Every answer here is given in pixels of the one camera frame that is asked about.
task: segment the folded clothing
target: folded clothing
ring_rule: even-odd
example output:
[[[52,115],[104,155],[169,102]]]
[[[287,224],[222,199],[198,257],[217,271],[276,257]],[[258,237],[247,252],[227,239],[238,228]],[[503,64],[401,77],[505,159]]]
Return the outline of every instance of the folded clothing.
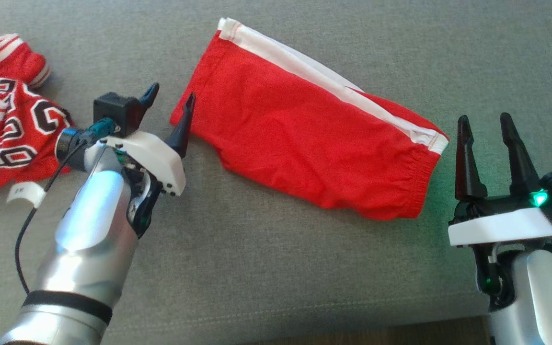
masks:
[[[224,168],[325,208],[415,218],[449,138],[304,54],[221,19],[186,91]]]
[[[18,35],[0,37],[0,187],[45,179],[58,167],[55,143],[69,114],[31,91],[49,75],[44,56]]]

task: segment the brown floor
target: brown floor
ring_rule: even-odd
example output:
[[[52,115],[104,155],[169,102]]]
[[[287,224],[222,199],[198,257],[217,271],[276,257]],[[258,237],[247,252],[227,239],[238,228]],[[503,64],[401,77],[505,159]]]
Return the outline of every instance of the brown floor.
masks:
[[[261,341],[248,345],[488,345],[486,330],[484,317],[474,317],[359,333]]]

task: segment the gray cushion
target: gray cushion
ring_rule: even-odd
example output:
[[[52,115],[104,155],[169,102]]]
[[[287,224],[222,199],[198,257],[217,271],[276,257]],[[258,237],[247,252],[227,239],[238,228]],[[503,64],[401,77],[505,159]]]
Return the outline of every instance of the gray cushion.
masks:
[[[40,92],[80,126],[90,124],[101,94],[138,96],[159,81],[142,129],[164,138],[219,17],[405,105],[451,139],[467,114],[491,194],[509,184],[502,111],[513,115],[539,173],[552,171],[552,2],[0,0],[0,35],[17,32],[46,55],[53,76]],[[485,313],[472,252],[448,242],[453,144],[421,216],[386,222],[251,183],[225,171],[197,138],[189,151],[187,189],[157,204],[103,343],[232,344]],[[85,178],[61,177],[33,220],[22,248],[29,282]],[[0,335],[24,299],[12,250],[30,208],[4,205],[6,194],[0,190]]]

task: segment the black ring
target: black ring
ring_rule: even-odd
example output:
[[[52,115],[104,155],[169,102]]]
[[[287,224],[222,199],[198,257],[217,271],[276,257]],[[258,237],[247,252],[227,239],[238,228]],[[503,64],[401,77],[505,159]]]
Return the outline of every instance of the black ring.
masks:
[[[106,325],[109,325],[112,319],[112,308],[110,306],[77,293],[46,290],[29,292],[24,300],[23,307],[35,304],[48,304],[80,310],[86,314],[99,317]]]

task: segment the green led light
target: green led light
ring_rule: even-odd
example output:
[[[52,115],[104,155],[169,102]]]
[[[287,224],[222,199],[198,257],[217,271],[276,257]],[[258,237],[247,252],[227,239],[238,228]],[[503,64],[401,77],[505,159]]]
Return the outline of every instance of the green led light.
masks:
[[[530,195],[532,196],[532,204],[536,207],[540,207],[548,199],[548,194],[543,189]]]

